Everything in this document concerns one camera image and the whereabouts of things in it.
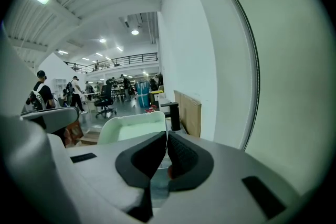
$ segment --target red object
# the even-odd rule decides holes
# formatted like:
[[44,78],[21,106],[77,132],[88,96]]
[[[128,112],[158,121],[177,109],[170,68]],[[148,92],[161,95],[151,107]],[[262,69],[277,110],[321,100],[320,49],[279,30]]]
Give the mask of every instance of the red object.
[[156,109],[156,105],[155,104],[153,104],[149,109],[145,109],[145,111],[148,112],[148,113],[152,113],[152,112],[155,111],[154,109]]

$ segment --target black cap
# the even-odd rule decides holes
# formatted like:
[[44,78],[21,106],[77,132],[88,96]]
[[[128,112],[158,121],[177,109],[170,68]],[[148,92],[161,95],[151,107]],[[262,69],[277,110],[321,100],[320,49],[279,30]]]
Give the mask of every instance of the black cap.
[[43,70],[40,70],[37,72],[37,77],[38,78],[44,78],[46,76],[45,72]]

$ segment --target ceiling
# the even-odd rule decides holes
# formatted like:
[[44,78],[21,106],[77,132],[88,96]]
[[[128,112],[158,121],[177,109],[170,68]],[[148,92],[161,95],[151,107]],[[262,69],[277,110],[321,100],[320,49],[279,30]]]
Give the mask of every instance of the ceiling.
[[[161,0],[14,0],[4,20],[10,43],[31,67],[50,53],[78,61],[116,46],[155,43]],[[137,36],[130,31],[140,26]]]

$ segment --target black office chair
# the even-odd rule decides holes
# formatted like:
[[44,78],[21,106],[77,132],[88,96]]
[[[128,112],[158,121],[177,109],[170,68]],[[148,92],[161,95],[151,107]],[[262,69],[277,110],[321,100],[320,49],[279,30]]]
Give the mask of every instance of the black office chair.
[[113,108],[109,108],[109,105],[113,104],[113,98],[111,96],[111,89],[112,89],[112,84],[108,83],[104,85],[101,89],[102,95],[97,96],[98,100],[94,102],[94,106],[101,106],[102,110],[96,114],[96,117],[99,114],[105,113],[105,118],[107,115],[107,112],[114,112],[114,114],[117,113],[117,111]]

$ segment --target backpack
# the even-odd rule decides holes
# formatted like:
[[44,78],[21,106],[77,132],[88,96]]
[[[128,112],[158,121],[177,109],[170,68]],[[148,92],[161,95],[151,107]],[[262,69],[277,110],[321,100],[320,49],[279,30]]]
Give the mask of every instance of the backpack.
[[36,91],[31,91],[30,95],[29,95],[29,100],[30,102],[33,104],[34,108],[36,110],[46,110],[47,106],[41,96],[41,94],[39,93],[39,91],[42,89],[42,87],[44,86],[43,83],[41,83]]
[[89,93],[94,93],[95,91],[93,90],[93,87],[90,85],[89,87]]
[[72,95],[73,92],[74,92],[73,86],[71,84],[72,82],[73,82],[73,80],[71,80],[70,82],[68,82],[68,84],[66,86],[67,93],[69,93],[70,95]]

